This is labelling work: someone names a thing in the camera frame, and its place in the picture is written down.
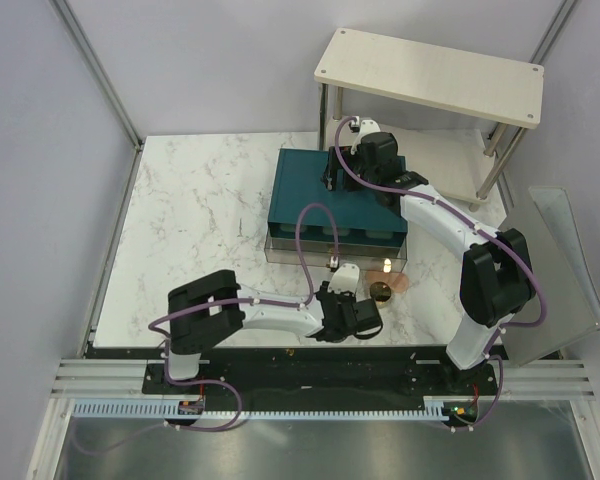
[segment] teal box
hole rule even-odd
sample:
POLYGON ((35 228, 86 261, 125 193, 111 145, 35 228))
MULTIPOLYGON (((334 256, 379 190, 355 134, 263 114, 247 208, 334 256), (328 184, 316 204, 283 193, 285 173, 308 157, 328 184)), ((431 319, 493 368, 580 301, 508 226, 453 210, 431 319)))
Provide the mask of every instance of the teal box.
MULTIPOLYGON (((406 220, 380 205, 369 189, 328 191, 321 182, 328 156, 319 150, 280 149, 268 218, 272 239, 293 239, 302 209, 318 202, 333 213, 341 243, 400 248, 407 236, 406 220)), ((307 213, 300 238, 333 241, 331 224, 322 210, 307 213)))

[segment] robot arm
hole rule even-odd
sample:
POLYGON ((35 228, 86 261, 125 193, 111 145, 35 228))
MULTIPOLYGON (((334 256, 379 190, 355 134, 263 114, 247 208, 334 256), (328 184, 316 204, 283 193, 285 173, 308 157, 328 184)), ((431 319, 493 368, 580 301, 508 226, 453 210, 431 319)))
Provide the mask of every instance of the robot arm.
MULTIPOLYGON (((513 250, 529 267, 529 252, 524 236, 515 229, 499 232, 463 214, 467 223, 448 210, 436 205, 443 197, 429 182, 415 172, 405 171, 398 157, 398 144, 391 133, 381 132, 370 119, 355 117, 350 123, 358 132, 353 147, 342 147, 341 155, 351 170, 363 180, 405 195, 376 192, 377 199, 397 215, 424 228, 462 262, 460 300, 464 314, 460 327, 447 346, 447 355, 459 370, 468 370, 484 360, 483 352, 496 329, 508 322, 531 298, 535 290, 515 261, 487 239, 478 235, 478 228, 513 250), (370 129, 363 134, 363 126, 370 129), (423 194, 425 200, 407 192, 423 194)), ((341 168, 335 147, 329 151, 329 162, 323 182, 335 190, 337 171, 341 168)), ((344 176, 342 188, 357 190, 361 185, 344 176)))
POLYGON ((220 270, 169 293, 169 313, 211 300, 233 300, 170 323, 169 373, 182 380, 198 374, 201 353, 212 349, 238 330, 290 332, 324 342, 341 342, 348 336, 370 339, 383 324, 373 300, 356 301, 360 269, 342 264, 329 282, 323 282, 315 300, 265 293, 236 282, 231 270, 220 270))

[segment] purple tube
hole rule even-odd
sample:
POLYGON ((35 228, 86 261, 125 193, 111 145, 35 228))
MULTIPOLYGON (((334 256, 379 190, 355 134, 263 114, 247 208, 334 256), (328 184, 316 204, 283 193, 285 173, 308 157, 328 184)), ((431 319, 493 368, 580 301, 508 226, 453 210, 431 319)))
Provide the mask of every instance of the purple tube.
POLYGON ((300 266, 302 267, 302 271, 304 272, 304 276, 307 277, 307 283, 309 284, 309 296, 307 300, 304 302, 306 305, 309 305, 313 301, 313 297, 315 296, 315 290, 313 288, 313 282, 311 281, 311 275, 309 274, 309 267, 307 267, 307 262, 304 259, 304 254, 302 253, 302 247, 300 246, 300 227, 302 226, 302 220, 304 220, 305 215, 314 208, 319 208, 324 211, 329 217, 329 223, 331 223, 331 228, 333 229, 333 255, 338 258, 338 228, 336 226, 336 221, 333 218, 333 214, 331 210, 325 207, 321 203, 310 203, 306 207, 302 209, 300 215, 298 215, 298 221, 296 222, 296 251, 298 252, 298 258, 300 260, 300 266))
POLYGON ((171 320, 184 317, 185 315, 190 315, 192 313, 200 312, 202 310, 207 310, 211 307, 222 307, 225 305, 235 305, 237 303, 251 303, 252 301, 253 299, 251 298, 228 298, 226 300, 216 300, 213 302, 203 303, 201 305, 194 305, 193 307, 185 308, 183 310, 170 313, 169 315, 165 315, 164 317, 160 317, 157 320, 154 320, 149 324, 149 330, 151 330, 152 332, 161 333, 165 336, 165 338, 171 338, 171 335, 169 335, 169 333, 166 330, 158 328, 158 325, 162 325, 163 323, 170 322, 171 320))
POLYGON ((240 414, 242 413, 242 396, 235 387, 227 382, 223 382, 222 380, 175 380, 171 374, 169 373, 169 341, 167 340, 164 344, 164 351, 166 358, 164 360, 164 375, 171 385, 175 385, 178 387, 194 387, 196 385, 220 385, 223 388, 226 388, 231 393, 233 393, 234 397, 236 397, 237 407, 236 414, 226 423, 219 425, 217 427, 196 427, 195 425, 185 426, 181 425, 180 429, 182 430, 190 430, 192 432, 224 432, 226 430, 231 429, 231 426, 235 424, 240 418, 240 414))
MULTIPOLYGON (((498 403, 498 400, 500 400, 500 396, 502 395, 502 385, 504 383, 504 365, 502 363, 502 357, 500 357, 500 355, 492 355, 489 358, 489 360, 496 360, 498 362, 498 368, 500 369, 500 373, 498 374, 498 389, 496 390, 496 395, 493 398, 493 402, 491 402, 491 405, 489 405, 487 411, 484 412, 484 414, 480 418, 478 418, 473 425, 454 427, 456 432, 466 432, 469 430, 469 427, 477 427, 478 425, 482 424, 484 421, 487 420, 487 418, 489 418, 489 416, 493 412, 493 409, 498 403)), ((440 425, 439 423, 432 423, 431 426, 436 428, 442 428, 445 430, 450 430, 450 427, 444 424, 440 425)))

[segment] black bracket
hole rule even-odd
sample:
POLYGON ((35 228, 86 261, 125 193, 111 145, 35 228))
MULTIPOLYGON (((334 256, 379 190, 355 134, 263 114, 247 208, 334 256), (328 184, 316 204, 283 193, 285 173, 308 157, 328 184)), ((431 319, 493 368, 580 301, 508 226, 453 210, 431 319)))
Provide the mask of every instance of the black bracket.
MULTIPOLYGON (((404 171, 398 156, 398 142, 391 133, 370 133, 362 138, 355 155, 351 153, 351 147, 341 147, 340 153, 356 175, 374 184, 382 185, 397 178, 404 171)), ((329 159, 322 174, 322 182, 328 190, 338 189, 338 171, 341 168, 335 147, 329 148, 329 159)), ((364 187, 345 173, 342 177, 342 188, 355 191, 364 187)))
MULTIPOLYGON (((198 379, 224 378, 247 411, 423 410, 426 396, 494 395, 493 367, 449 377, 445 347, 217 348, 202 355, 198 379), (420 360, 438 360, 422 362, 420 360)), ((145 395, 199 395, 200 387, 169 385, 162 363, 149 363, 145 395)), ((205 410, 235 408, 231 392, 204 387, 205 410)))
MULTIPOLYGON (((236 298, 239 289, 235 272, 219 270, 169 292, 169 313, 208 303, 212 297, 236 298)), ((171 320, 171 351, 192 355, 209 350, 240 330, 244 318, 244 312, 235 304, 223 306, 215 315, 207 309, 171 320)))
POLYGON ((322 282, 316 293, 324 318, 323 329, 312 337, 321 342, 341 342, 349 335, 358 340, 369 340, 384 326, 374 300, 356 302, 352 293, 329 291, 329 282, 322 282))
MULTIPOLYGON (((511 228, 498 232, 497 238, 531 269, 529 250, 522 233, 511 228)), ((493 243, 472 245, 464 253, 460 301, 476 323, 490 328, 505 315, 519 312, 535 294, 524 272, 493 243)))

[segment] table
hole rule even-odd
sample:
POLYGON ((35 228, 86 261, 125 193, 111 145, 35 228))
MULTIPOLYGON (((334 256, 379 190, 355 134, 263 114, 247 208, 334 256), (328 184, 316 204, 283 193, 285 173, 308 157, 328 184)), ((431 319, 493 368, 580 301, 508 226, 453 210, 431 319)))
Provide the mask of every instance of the table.
MULTIPOLYGON (((439 185, 442 194, 475 206, 485 203, 526 129, 540 122, 544 68, 526 62, 338 28, 314 78, 322 85, 318 140, 322 149, 330 144, 342 118, 344 88, 500 122, 486 150, 462 155, 456 154, 458 145, 415 139, 424 142, 429 155, 414 157, 412 167, 439 185), (331 122, 326 115, 329 85, 337 87, 331 122), (520 130, 494 165, 491 157, 508 125, 520 130)), ((408 130, 386 126, 384 130, 391 131, 402 147, 413 140, 408 130)))
MULTIPOLYGON (((461 140, 466 131, 447 132, 461 140)), ((280 294, 305 294, 299 266, 269 264, 266 220, 280 148, 313 149, 315 133, 148 137, 131 195, 94 338, 96 348, 155 347, 147 330, 167 312, 167 293, 222 268, 239 283, 280 294)), ((490 198, 476 217, 498 225, 502 202, 490 198)), ((455 334, 460 263, 416 225, 409 226, 412 286, 380 310, 385 328, 370 341, 317 343, 286 332, 240 331, 224 346, 294 347, 445 344, 455 334)), ((329 278, 310 267, 314 284, 329 278)), ((364 278, 358 297, 366 295, 364 278)))

